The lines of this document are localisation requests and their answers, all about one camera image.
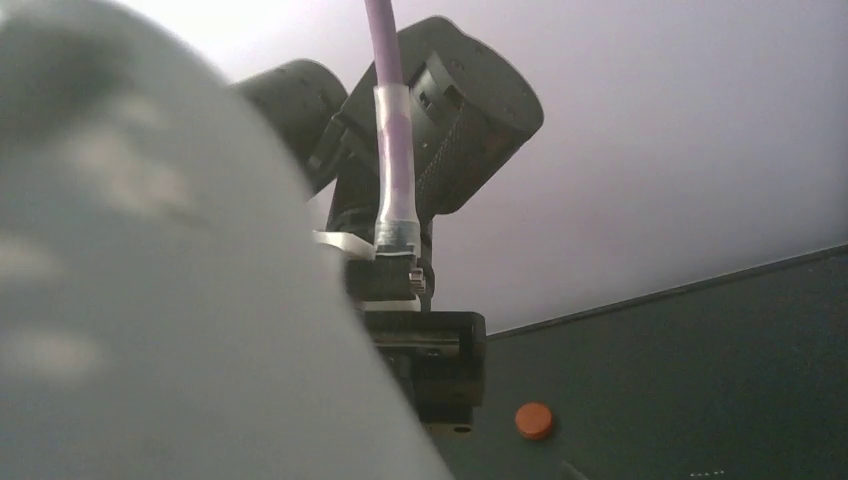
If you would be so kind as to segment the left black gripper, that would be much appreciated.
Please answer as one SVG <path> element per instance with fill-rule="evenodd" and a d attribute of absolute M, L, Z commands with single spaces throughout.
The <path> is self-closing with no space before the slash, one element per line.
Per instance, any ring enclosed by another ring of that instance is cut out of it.
<path fill-rule="evenodd" d="M 471 311 L 370 311 L 363 324 L 420 423 L 466 435 L 485 393 L 485 318 Z"/>

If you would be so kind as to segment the brown round chocolate cookie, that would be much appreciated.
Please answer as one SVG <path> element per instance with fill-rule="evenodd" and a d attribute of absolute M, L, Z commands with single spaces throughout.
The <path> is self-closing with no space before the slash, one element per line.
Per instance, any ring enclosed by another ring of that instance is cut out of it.
<path fill-rule="evenodd" d="M 519 407 L 514 415 L 517 432 L 525 439 L 541 441 L 547 439 L 554 430 L 554 415 L 544 403 L 528 402 Z"/>

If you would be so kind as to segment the white handled metal tongs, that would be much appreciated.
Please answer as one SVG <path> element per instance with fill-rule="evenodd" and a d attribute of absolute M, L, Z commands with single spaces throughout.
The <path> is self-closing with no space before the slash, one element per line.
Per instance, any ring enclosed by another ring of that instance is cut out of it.
<path fill-rule="evenodd" d="M 298 166 L 182 42 L 1 5 L 1 475 L 447 479 Z"/>

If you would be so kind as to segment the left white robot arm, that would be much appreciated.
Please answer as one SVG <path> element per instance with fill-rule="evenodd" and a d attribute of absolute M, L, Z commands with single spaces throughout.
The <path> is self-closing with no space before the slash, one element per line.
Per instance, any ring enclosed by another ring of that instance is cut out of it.
<path fill-rule="evenodd" d="M 374 253 L 373 70 L 346 90 L 322 64 L 298 59 L 237 89 L 289 145 L 311 189 L 333 187 L 316 239 L 339 257 L 347 294 L 421 423 L 465 434 L 484 397 L 486 325 L 476 312 L 432 310 L 432 223 L 459 210 L 541 128 L 544 113 L 507 60 L 444 17 L 404 28 L 399 46 L 422 227 L 414 265 Z"/>

